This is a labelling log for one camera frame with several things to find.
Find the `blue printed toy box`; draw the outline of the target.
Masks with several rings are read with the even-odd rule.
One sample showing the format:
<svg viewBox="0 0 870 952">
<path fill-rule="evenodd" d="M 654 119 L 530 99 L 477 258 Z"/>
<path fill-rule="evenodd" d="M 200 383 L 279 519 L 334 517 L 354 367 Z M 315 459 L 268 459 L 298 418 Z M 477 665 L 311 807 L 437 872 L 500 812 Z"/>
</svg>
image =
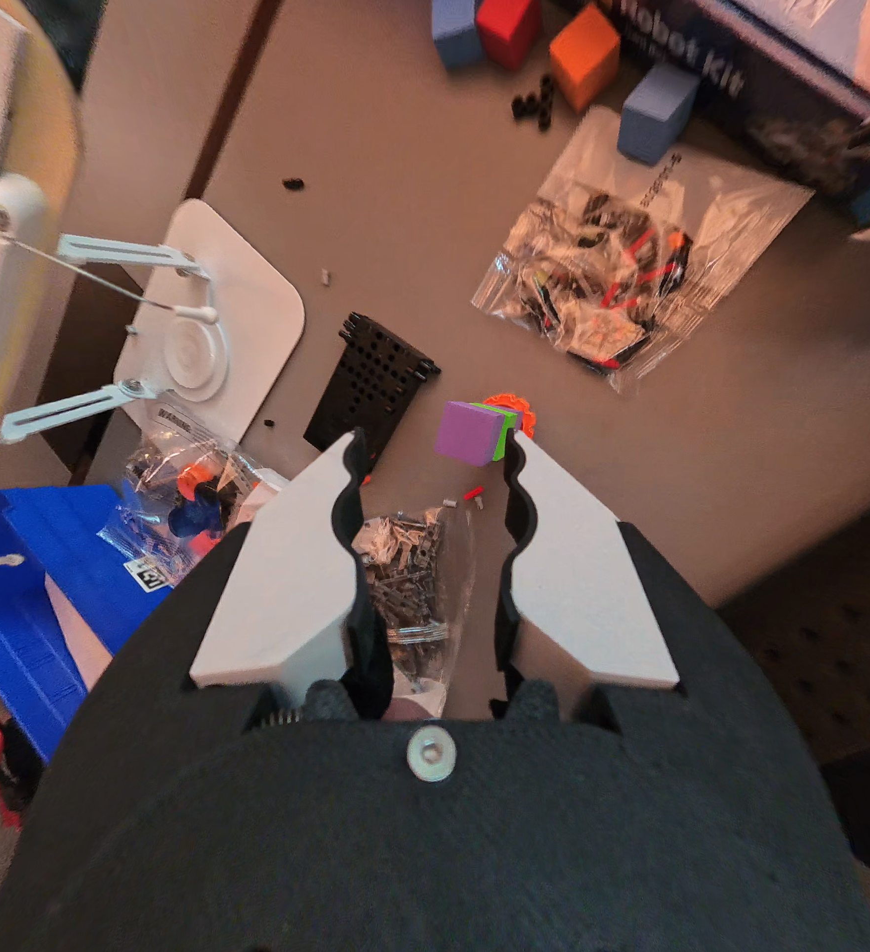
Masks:
<svg viewBox="0 0 870 952">
<path fill-rule="evenodd" d="M 598 2 L 642 68 L 700 78 L 696 109 L 778 173 L 870 223 L 870 2 Z"/>
</svg>

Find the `blue cube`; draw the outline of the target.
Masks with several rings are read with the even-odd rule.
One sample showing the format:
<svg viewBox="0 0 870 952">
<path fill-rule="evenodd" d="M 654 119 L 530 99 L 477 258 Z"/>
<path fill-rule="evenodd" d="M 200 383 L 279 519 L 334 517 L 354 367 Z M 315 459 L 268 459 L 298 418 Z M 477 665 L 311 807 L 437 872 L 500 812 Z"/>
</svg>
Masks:
<svg viewBox="0 0 870 952">
<path fill-rule="evenodd" d="M 481 63 L 484 48 L 476 18 L 480 1 L 432 1 L 431 35 L 445 69 Z"/>
<path fill-rule="evenodd" d="M 696 73 L 667 63 L 654 65 L 622 105 L 619 153 L 655 166 L 689 121 L 700 83 Z"/>
</svg>

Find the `clear bag of grey parts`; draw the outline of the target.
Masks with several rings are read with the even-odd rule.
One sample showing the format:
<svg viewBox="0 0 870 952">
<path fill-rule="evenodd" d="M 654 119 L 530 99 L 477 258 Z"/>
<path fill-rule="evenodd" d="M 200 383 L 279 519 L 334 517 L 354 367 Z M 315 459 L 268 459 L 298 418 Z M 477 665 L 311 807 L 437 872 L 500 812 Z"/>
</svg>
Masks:
<svg viewBox="0 0 870 952">
<path fill-rule="evenodd" d="M 443 714 L 475 581 L 471 513 L 456 500 L 364 522 L 353 546 L 393 664 L 393 704 L 406 716 Z"/>
</svg>

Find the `clear bag of dark parts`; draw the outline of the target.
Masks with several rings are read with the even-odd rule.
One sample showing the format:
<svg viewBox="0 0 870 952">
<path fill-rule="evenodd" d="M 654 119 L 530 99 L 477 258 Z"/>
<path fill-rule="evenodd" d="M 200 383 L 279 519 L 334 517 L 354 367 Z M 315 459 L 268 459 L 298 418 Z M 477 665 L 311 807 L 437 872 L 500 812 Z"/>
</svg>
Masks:
<svg viewBox="0 0 870 952">
<path fill-rule="evenodd" d="M 471 299 L 621 392 L 693 333 L 812 191 L 676 144 L 654 167 L 585 113 Z"/>
</svg>

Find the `black perforated block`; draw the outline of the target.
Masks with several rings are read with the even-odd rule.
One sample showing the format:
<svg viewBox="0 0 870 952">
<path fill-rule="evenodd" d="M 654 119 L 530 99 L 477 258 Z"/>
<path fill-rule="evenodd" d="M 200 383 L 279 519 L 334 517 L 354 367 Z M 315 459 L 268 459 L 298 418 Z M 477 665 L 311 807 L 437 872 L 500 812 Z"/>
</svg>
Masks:
<svg viewBox="0 0 870 952">
<path fill-rule="evenodd" d="M 372 472 L 415 394 L 441 368 L 364 314 L 351 311 L 339 334 L 344 352 L 304 436 L 326 451 L 343 434 L 360 428 Z"/>
</svg>

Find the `white book stand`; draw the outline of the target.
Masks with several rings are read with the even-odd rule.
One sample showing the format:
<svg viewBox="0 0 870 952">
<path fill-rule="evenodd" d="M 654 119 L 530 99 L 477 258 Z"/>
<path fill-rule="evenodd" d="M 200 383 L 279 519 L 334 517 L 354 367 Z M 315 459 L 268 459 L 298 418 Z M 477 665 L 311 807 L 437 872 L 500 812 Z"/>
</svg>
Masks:
<svg viewBox="0 0 870 952">
<path fill-rule="evenodd" d="M 183 202 L 169 244 L 61 234 L 77 164 L 67 77 L 32 21 L 0 2 L 0 445 L 174 396 L 240 441 L 305 327 L 299 292 L 206 203 Z M 112 384 L 6 412 L 45 299 L 48 268 L 138 305 Z"/>
</svg>

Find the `orange cube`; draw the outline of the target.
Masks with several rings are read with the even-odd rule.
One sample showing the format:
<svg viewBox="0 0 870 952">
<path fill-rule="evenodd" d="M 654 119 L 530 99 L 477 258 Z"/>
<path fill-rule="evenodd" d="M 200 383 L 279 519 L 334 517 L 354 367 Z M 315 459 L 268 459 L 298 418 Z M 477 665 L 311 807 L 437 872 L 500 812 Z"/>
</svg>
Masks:
<svg viewBox="0 0 870 952">
<path fill-rule="evenodd" d="M 619 33 L 594 3 L 585 5 L 551 41 L 551 73 L 575 113 L 583 114 L 615 80 L 620 44 Z"/>
</svg>

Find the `grey desk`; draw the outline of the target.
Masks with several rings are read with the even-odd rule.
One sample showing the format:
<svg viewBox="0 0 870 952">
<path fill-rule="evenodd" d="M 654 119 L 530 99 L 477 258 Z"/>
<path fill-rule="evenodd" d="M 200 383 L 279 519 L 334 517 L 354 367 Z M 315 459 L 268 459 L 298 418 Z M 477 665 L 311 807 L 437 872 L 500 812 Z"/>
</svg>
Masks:
<svg viewBox="0 0 870 952">
<path fill-rule="evenodd" d="M 113 2 L 84 86 L 65 232 L 158 244 L 210 143 L 211 101 L 258 2 Z M 366 487 L 369 514 L 457 498 L 476 470 L 431 446 L 444 401 L 511 390 L 538 440 L 703 599 L 728 601 L 870 510 L 870 244 L 818 198 L 685 344 L 618 395 L 469 303 L 567 144 L 516 125 L 521 75 L 449 75 L 429 3 L 277 2 L 248 90 L 194 196 L 300 292 L 303 335 L 246 446 L 297 474 L 351 310 L 441 366 Z M 299 177 L 306 188 L 287 191 Z M 332 282 L 321 283 L 321 271 Z M 275 421 L 267 428 L 263 420 Z"/>
</svg>

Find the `red black bag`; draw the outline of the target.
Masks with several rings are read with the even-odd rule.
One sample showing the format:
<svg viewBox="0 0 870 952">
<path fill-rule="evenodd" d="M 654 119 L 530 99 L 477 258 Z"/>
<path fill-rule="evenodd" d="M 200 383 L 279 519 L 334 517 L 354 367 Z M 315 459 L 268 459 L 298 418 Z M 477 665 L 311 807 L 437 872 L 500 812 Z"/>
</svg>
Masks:
<svg viewBox="0 0 870 952">
<path fill-rule="evenodd" d="M 45 765 L 13 719 L 0 721 L 0 818 L 20 832 L 34 800 Z"/>
</svg>

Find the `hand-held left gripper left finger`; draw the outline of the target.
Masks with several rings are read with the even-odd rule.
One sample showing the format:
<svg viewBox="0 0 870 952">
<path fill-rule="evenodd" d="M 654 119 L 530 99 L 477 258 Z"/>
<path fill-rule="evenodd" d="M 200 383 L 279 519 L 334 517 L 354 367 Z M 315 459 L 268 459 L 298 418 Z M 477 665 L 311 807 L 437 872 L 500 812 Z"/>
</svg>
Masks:
<svg viewBox="0 0 870 952">
<path fill-rule="evenodd" d="M 301 708 L 334 682 L 362 718 L 381 718 L 394 673 L 385 623 L 354 549 L 369 454 L 362 430 L 339 437 L 251 522 L 189 669 L 203 694 L 262 688 Z"/>
</svg>

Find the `purple cube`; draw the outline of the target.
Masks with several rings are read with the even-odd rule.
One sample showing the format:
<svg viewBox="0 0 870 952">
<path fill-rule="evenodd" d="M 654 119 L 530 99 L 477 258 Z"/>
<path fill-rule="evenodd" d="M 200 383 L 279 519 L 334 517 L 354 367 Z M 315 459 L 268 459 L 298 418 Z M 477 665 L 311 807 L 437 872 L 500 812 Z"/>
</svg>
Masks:
<svg viewBox="0 0 870 952">
<path fill-rule="evenodd" d="M 449 401 L 445 403 L 434 444 L 434 452 L 473 467 L 495 460 L 507 415 L 481 405 Z"/>
</svg>

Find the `clear bag orange blue parts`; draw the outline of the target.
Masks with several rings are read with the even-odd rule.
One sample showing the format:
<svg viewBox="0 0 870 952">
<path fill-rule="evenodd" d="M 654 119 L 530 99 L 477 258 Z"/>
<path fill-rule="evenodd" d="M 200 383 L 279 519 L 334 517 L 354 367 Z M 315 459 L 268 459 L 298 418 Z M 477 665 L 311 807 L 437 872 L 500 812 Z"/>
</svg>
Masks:
<svg viewBox="0 0 870 952">
<path fill-rule="evenodd" d="M 179 405 L 159 401 L 124 464 L 117 502 L 98 536 L 133 567 L 174 587 L 235 529 L 239 500 L 262 469 Z"/>
</svg>

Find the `blue plastic bin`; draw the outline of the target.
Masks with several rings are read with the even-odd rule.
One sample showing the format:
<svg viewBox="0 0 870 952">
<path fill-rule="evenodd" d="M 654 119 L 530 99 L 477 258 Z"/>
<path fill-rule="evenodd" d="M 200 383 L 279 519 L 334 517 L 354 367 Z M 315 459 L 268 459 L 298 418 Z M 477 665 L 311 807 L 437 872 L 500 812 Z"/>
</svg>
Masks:
<svg viewBox="0 0 870 952">
<path fill-rule="evenodd" d="M 116 502 L 107 485 L 0 490 L 0 700 L 45 764 L 88 693 L 46 580 L 110 655 L 170 592 L 98 536 Z"/>
</svg>

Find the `orange gear wheel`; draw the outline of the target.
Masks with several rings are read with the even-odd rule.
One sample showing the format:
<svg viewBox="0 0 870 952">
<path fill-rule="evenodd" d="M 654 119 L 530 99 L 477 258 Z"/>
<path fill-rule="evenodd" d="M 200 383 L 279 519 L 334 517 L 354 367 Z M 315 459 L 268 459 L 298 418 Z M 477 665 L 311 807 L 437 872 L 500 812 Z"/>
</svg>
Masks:
<svg viewBox="0 0 870 952">
<path fill-rule="evenodd" d="M 520 415 L 518 418 L 520 431 L 522 431 L 527 438 L 534 438 L 537 415 L 527 399 L 507 392 L 489 396 L 482 400 L 481 403 L 483 406 L 495 410 L 518 413 Z"/>
</svg>

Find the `red cube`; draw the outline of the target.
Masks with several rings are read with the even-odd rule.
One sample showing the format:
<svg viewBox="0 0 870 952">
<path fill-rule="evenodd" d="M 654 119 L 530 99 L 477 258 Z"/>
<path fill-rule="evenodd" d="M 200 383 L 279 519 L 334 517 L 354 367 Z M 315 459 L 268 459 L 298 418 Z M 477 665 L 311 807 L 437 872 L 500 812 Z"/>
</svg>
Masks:
<svg viewBox="0 0 870 952">
<path fill-rule="evenodd" d="M 540 1 L 484 1 L 476 29 L 488 59 L 509 71 L 524 64 L 543 24 Z"/>
</svg>

